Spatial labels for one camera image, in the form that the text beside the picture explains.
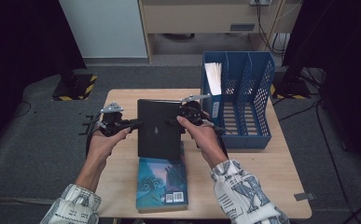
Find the black and yellow tape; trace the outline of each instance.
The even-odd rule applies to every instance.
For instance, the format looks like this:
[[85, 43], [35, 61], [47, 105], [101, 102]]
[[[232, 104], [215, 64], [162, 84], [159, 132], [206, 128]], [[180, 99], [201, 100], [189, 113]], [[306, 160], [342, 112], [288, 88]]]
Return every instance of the black and yellow tape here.
[[78, 95], [78, 96], [68, 96], [68, 95], [63, 95], [63, 96], [57, 96], [57, 97], [52, 97], [53, 101], [72, 101], [72, 100], [85, 100], [90, 96], [90, 92], [93, 89], [93, 85], [95, 85], [95, 80], [98, 76], [93, 75], [90, 77], [90, 82], [88, 87], [85, 89], [85, 93], [82, 95]]
[[311, 98], [311, 95], [309, 94], [305, 94], [305, 95], [295, 95], [295, 94], [279, 94], [275, 87], [273, 85], [271, 85], [271, 96], [273, 99], [283, 99], [283, 98], [287, 98], [287, 99], [309, 99]]

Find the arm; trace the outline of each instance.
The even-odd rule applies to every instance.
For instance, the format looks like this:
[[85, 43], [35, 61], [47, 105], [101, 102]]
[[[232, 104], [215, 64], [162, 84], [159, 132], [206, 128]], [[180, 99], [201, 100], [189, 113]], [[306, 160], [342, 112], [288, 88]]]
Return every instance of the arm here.
[[69, 185], [57, 199], [41, 223], [88, 223], [99, 222], [97, 209], [101, 198], [95, 194], [106, 160], [113, 147], [129, 133], [125, 129], [111, 137], [95, 132], [90, 140], [90, 151], [75, 184]]
[[225, 156], [211, 126], [195, 126], [182, 117], [177, 120], [191, 134], [212, 168], [217, 202], [232, 223], [289, 223], [285, 214], [264, 194], [257, 178]]

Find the white cabinet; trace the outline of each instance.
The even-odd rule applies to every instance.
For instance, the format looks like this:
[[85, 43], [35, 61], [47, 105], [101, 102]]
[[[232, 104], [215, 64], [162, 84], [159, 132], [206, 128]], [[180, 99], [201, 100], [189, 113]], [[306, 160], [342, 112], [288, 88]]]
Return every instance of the white cabinet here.
[[60, 0], [83, 58], [147, 58], [137, 0]]

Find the floor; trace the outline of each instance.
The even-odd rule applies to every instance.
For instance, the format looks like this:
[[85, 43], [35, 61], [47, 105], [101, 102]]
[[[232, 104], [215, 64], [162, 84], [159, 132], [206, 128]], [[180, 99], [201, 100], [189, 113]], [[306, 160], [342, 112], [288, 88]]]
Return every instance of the floor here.
[[[29, 105], [22, 103], [17, 111], [26, 116], [8, 124], [0, 139], [0, 198], [52, 200], [59, 196], [62, 189], [74, 181], [82, 165], [85, 148], [81, 147], [84, 138], [79, 133], [84, 130], [80, 124], [86, 115], [94, 114], [93, 108], [102, 105], [108, 90], [146, 86], [198, 88], [204, 51], [253, 50], [247, 35], [181, 37], [158, 36], [151, 63], [89, 64], [89, 70], [99, 77], [88, 101], [51, 102], [49, 95], [59, 81], [58, 76], [26, 88], [24, 101]], [[281, 35], [277, 49], [283, 49], [284, 43], [285, 36]], [[285, 70], [281, 67], [281, 57], [275, 57], [275, 63], [277, 71]], [[324, 79], [315, 68], [304, 72]], [[272, 99], [301, 183], [305, 192], [315, 196], [310, 201], [312, 217], [292, 221], [298, 224], [345, 223], [361, 208], [361, 156], [343, 150], [324, 104], [316, 105], [320, 100], [318, 90], [309, 84], [308, 87], [314, 93], [310, 98]], [[47, 205], [2, 201], [0, 223], [36, 223], [48, 209]], [[101, 222], [113, 223], [113, 219], [102, 218]], [[361, 223], [361, 212], [346, 223]]]

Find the patterned sleeve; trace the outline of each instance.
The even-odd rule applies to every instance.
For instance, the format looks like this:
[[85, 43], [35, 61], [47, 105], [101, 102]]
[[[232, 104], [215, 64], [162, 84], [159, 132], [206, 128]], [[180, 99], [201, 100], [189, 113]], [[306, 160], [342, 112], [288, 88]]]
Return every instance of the patterned sleeve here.
[[57, 199], [44, 216], [41, 224], [99, 222], [97, 209], [101, 198], [93, 192], [77, 185], [69, 185], [61, 198]]
[[289, 223], [287, 216], [264, 194], [257, 178], [237, 161], [218, 164], [211, 175], [217, 201], [232, 223]]

